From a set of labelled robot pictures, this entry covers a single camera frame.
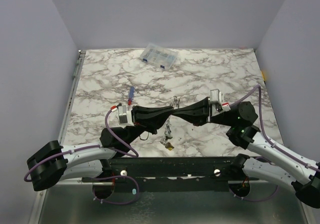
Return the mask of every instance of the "marble countertop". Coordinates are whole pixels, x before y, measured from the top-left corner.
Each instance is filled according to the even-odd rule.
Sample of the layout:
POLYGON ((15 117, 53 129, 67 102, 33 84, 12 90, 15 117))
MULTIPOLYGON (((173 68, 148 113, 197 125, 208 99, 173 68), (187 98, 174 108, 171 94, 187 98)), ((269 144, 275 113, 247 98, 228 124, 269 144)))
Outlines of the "marble countertop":
MULTIPOLYGON (((282 143, 276 118, 253 49, 176 49, 178 61, 168 71, 140 60, 143 49, 88 50, 76 89, 64 145, 96 142, 105 127, 105 115, 111 106, 126 103, 131 86, 135 87, 132 104, 143 107, 168 106, 173 96, 185 107, 209 96, 212 89, 224 92, 230 103, 243 97, 256 84, 262 86, 262 115, 266 133, 282 143)), ((258 92, 248 101, 258 113, 258 92)), ((195 127, 172 116, 174 146, 168 150, 160 140, 165 128, 147 140, 136 139, 131 145, 141 157, 218 157, 254 153, 234 146, 226 136, 229 127, 206 124, 195 127)), ((111 127, 118 126, 115 114, 111 127)))

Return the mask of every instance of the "purple cable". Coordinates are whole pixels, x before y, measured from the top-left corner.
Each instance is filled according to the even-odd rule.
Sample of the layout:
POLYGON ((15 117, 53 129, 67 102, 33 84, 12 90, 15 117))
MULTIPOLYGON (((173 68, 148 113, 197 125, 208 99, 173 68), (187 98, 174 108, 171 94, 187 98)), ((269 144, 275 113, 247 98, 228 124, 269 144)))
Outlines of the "purple cable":
POLYGON ((135 179, 133 179, 131 176, 127 176, 127 175, 115 175, 115 176, 110 176, 110 177, 103 177, 103 178, 91 178, 93 180, 97 180, 97 181, 102 181, 102 180, 110 180, 110 179, 115 179, 115 178, 128 178, 131 181, 134 182, 135 186, 136 186, 136 197, 132 200, 129 201, 125 201, 125 202, 114 202, 114 201, 109 201, 109 200, 105 200, 105 199, 99 199, 96 196, 95 193, 95 189, 93 189, 93 195, 94 195, 94 200, 98 200, 100 202, 104 202, 104 203, 108 203, 108 204, 113 204, 113 205, 127 205, 127 204, 131 204, 136 202, 139 199, 139 185, 137 183, 137 181, 135 179))
MULTIPOLYGON (((78 151, 82 151, 82 150, 90 149, 90 148, 100 148, 100 147, 101 146, 98 145, 98 144, 97 145, 89 145, 89 146, 84 146, 84 147, 79 147, 77 149, 74 149, 74 152, 78 152, 78 151)), ((58 154, 51 155, 51 156, 47 157, 46 159, 43 159, 42 161, 40 161, 39 163, 37 163, 33 167, 31 167, 31 169, 25 174, 25 176, 23 178, 24 181, 27 182, 27 183, 32 182, 31 179, 28 179, 28 176, 30 175, 30 173, 32 173, 35 169, 37 169, 43 163, 45 163, 47 161, 50 161, 51 159, 63 156, 65 154, 71 154, 71 153, 72 153, 72 150, 68 150, 68 151, 64 151, 64 152, 58 153, 58 154)))
MULTIPOLYGON (((241 99, 239 99, 236 102, 232 103, 230 105, 230 107, 233 107, 233 106, 237 105, 238 103, 242 102, 244 99, 246 99, 247 97, 252 95, 255 92, 256 89, 259 90, 259 119, 260 119, 261 132, 262 132, 262 135, 263 135, 264 139, 268 143, 270 143, 273 148, 277 149, 279 152, 281 152, 281 153, 285 154, 287 157, 295 160, 297 163, 303 164, 305 167, 307 167, 308 164, 306 162, 300 160, 299 158, 295 157, 294 155, 292 155, 292 154, 288 153, 287 151, 283 150, 282 148, 277 146, 275 143, 273 143, 268 138, 268 136, 267 136, 267 134, 265 132, 265 126, 264 126, 264 122, 263 122, 263 118, 262 118, 262 92, 261 92, 261 86, 259 84, 256 85, 251 91, 249 91, 244 97, 242 97, 241 99)), ((309 166, 309 168, 320 173, 320 169, 318 169, 317 167, 309 166)))
POLYGON ((116 151, 116 152, 118 152, 118 153, 122 153, 122 154, 127 155, 127 156, 132 157, 132 158, 137 158, 137 157, 139 157, 138 152, 137 152, 135 149, 133 149, 132 146, 130 146, 130 145, 127 144, 124 140, 122 140, 119 136, 117 136, 117 135, 111 130, 111 128, 109 127, 109 125, 108 125, 108 117, 109 117, 109 115, 110 115, 111 112, 112 112, 112 110, 109 110, 109 111, 107 112, 107 114, 105 115, 104 122, 105 122, 105 127, 106 127, 106 129, 111 133, 112 136, 114 136, 115 139, 117 139, 120 143, 122 143, 123 145, 125 145, 125 146, 126 146, 127 148, 129 148, 131 151, 133 151, 133 153, 134 153, 135 155, 132 155, 132 154, 130 154, 130 153, 124 152, 124 151, 119 150, 119 149, 116 149, 116 148, 109 148, 109 149, 111 149, 111 150, 113 150, 113 151, 116 151))

